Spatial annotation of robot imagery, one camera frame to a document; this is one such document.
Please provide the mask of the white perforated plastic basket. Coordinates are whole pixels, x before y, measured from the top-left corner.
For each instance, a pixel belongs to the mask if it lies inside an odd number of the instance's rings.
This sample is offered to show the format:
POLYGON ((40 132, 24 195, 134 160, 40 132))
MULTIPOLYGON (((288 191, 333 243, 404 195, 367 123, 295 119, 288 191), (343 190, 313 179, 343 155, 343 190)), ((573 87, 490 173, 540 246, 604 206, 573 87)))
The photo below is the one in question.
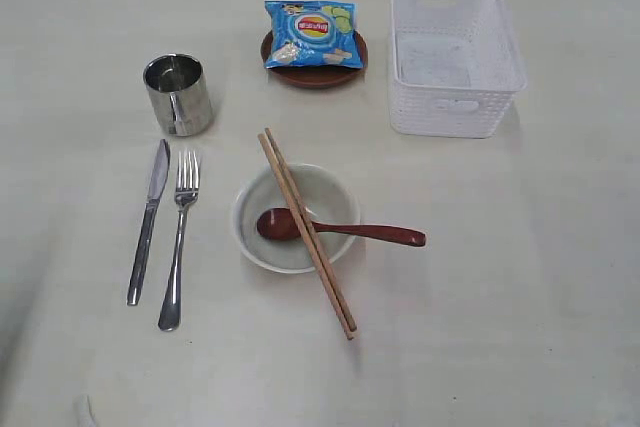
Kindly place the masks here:
POLYGON ((390 0, 390 12, 394 130, 491 137, 527 83, 504 0, 390 0))

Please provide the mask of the dark red wooden spoon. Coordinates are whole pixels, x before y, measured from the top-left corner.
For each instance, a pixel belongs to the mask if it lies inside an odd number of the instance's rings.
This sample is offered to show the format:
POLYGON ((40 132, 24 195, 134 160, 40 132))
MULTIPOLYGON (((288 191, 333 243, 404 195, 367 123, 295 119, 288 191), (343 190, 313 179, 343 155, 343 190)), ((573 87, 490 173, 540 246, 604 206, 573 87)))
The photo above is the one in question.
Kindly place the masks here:
MULTIPOLYGON (((320 233, 338 233, 366 237, 410 247, 425 247, 426 234, 417 230, 385 225, 330 225, 312 221, 320 233)), ((301 236, 288 208, 273 208, 261 214, 256 223, 258 233, 274 241, 290 241, 301 236)))

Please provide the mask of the silver table knife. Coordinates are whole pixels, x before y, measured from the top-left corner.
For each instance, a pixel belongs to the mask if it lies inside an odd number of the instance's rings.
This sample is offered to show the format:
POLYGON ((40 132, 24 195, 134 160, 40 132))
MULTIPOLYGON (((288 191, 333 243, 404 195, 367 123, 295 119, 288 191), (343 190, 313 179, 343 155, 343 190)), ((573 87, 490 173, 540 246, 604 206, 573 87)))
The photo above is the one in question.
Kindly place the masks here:
POLYGON ((169 165, 170 147, 165 139, 161 139, 155 154, 144 215, 127 290, 126 304, 128 306, 136 306, 141 298, 155 217, 166 185, 169 165))

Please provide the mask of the brown round plate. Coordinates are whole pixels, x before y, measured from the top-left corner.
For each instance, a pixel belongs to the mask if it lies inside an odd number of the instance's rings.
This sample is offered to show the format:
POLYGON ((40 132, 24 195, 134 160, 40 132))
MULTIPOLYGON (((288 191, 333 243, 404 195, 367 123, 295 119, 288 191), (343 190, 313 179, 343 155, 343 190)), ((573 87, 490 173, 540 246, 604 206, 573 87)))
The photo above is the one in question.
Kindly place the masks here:
POLYGON ((271 75, 284 84, 304 89, 328 89, 345 85, 364 75, 368 63, 368 49, 364 38, 354 32, 358 53, 363 62, 362 69, 351 69, 339 65, 318 67, 277 67, 270 69, 271 75))

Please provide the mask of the steel cup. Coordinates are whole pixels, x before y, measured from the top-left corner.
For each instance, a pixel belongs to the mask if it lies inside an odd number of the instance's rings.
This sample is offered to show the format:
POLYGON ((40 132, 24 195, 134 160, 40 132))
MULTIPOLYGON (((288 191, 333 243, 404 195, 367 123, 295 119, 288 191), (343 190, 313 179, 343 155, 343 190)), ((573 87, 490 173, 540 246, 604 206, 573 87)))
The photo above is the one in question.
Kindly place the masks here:
POLYGON ((164 133, 195 136, 213 122, 204 69, 196 58, 180 53, 162 55, 145 67, 142 79, 164 133))

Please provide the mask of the silver fork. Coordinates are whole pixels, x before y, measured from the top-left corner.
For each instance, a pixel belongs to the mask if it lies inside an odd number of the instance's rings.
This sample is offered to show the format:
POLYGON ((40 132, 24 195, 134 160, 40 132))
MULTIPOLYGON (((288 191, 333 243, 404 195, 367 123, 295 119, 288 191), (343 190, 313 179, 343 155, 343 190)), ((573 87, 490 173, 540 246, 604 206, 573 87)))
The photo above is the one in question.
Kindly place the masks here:
POLYGON ((174 201, 178 222, 174 250, 165 295, 157 326, 163 332, 174 331, 181 322, 181 274, 185 232, 189 208, 196 203, 200 190, 200 162, 197 153, 188 149, 179 154, 174 201))

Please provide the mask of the blue Lays chips bag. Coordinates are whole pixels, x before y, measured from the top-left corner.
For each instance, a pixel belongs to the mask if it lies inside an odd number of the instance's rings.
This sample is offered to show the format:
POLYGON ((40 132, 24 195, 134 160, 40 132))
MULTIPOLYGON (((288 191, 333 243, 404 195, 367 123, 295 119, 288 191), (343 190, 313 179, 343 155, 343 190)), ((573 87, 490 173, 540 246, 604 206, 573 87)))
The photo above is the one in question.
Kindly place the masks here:
POLYGON ((264 67, 364 66, 355 37, 353 3, 268 0, 272 44, 264 67))

